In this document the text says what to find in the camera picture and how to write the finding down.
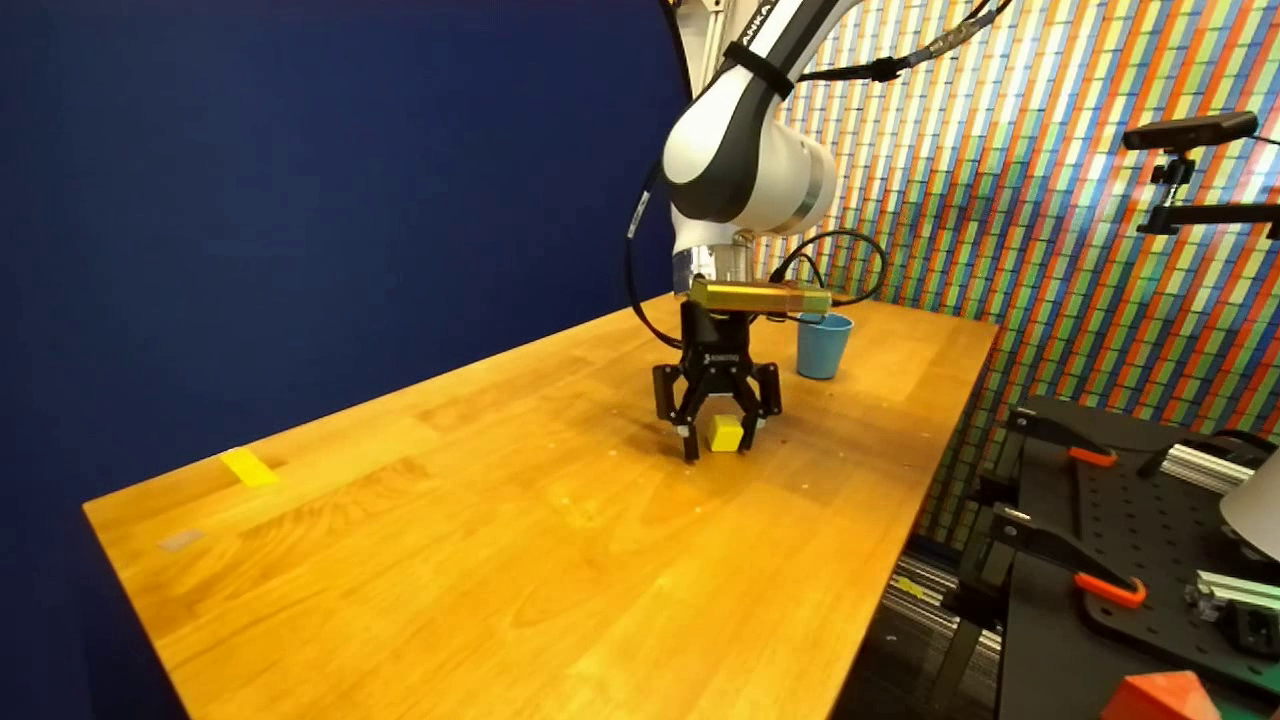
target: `yellow tape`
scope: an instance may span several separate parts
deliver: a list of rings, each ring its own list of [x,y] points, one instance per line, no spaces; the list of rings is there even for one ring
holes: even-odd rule
[[[220,460],[228,464],[228,470],[245,483],[245,487],[267,487],[281,475],[250,447],[228,447],[220,453]]]

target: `cup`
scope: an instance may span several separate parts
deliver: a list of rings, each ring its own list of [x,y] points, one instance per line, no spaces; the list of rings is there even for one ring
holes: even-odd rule
[[[810,380],[832,380],[841,371],[850,334],[850,315],[799,315],[797,371]]]

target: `dark blue wall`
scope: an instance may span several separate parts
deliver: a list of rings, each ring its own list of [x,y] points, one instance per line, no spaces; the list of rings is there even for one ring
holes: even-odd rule
[[[0,716],[165,710],[88,494],[619,307],[673,52],[660,0],[7,0]]]

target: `wooden tabletop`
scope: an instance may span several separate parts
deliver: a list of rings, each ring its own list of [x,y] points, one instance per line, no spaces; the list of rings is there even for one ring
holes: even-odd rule
[[[86,513],[192,716],[823,716],[998,334],[850,315],[828,382],[755,320],[745,456],[681,460],[675,354],[611,313],[250,445],[275,483],[214,456]]]

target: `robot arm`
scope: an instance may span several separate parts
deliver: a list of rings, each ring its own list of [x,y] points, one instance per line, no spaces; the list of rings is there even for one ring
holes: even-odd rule
[[[832,156],[780,122],[780,99],[852,3],[766,0],[729,44],[729,69],[668,132],[663,181],[675,253],[693,257],[693,276],[716,278],[712,249],[739,232],[797,232],[828,210]]]

